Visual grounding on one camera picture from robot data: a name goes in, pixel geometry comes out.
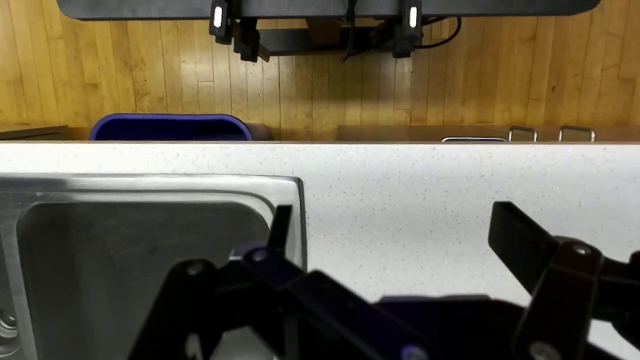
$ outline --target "white countertop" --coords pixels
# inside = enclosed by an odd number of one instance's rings
[[[381,294],[529,297],[489,249],[492,202],[616,261],[640,250],[640,146],[2,145],[0,177],[276,175],[304,182],[310,267]],[[611,353],[640,358],[596,329]]]

